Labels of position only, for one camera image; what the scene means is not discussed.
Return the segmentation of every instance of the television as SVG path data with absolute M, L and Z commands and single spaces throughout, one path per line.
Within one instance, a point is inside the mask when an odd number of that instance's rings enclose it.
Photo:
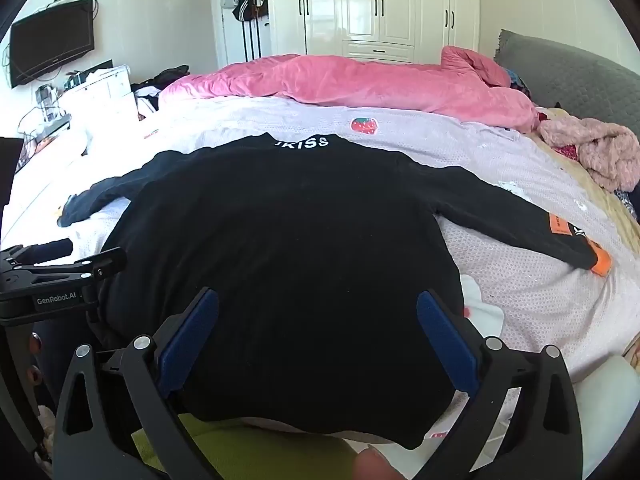
M 59 4 L 15 22 L 9 41 L 11 88 L 37 80 L 94 48 L 93 0 Z

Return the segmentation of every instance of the green cloth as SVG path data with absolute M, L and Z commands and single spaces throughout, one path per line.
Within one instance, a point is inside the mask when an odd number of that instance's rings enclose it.
M 237 420 L 180 420 L 225 480 L 350 480 L 355 452 L 343 440 L 250 428 Z M 162 466 L 143 430 L 133 434 L 142 460 Z

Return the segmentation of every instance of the white wardrobe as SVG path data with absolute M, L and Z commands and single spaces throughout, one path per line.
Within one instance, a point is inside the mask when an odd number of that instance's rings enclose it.
M 269 0 L 274 54 L 439 63 L 478 49 L 480 0 Z

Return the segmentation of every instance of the pink blanket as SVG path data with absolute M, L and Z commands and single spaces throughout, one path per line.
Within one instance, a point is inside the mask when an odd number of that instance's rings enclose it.
M 633 191 L 640 181 L 640 144 L 626 126 L 569 116 L 542 121 L 540 134 L 552 148 L 575 144 L 580 164 L 607 191 Z
M 322 106 L 421 110 L 531 132 L 538 126 L 536 109 L 510 83 L 491 59 L 454 46 L 442 49 L 440 65 L 289 54 L 183 77 L 161 93 L 160 106 L 219 96 L 279 96 Z

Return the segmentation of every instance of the orange label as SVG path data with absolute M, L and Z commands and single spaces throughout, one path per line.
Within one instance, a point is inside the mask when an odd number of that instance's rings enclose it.
M 598 261 L 596 262 L 596 264 L 591 267 L 591 272 L 597 274 L 598 276 L 606 278 L 607 274 L 611 270 L 610 254 L 607 253 L 607 251 L 605 251 L 602 247 L 600 247 L 599 244 L 597 244 L 593 240 L 589 240 L 587 238 L 587 241 L 591 246 L 591 249 L 593 249 L 593 252 L 596 253 L 596 256 L 598 257 Z
M 549 213 L 549 224 L 551 225 L 552 233 L 557 235 L 572 235 L 571 229 L 569 229 L 569 222 L 559 216 Z

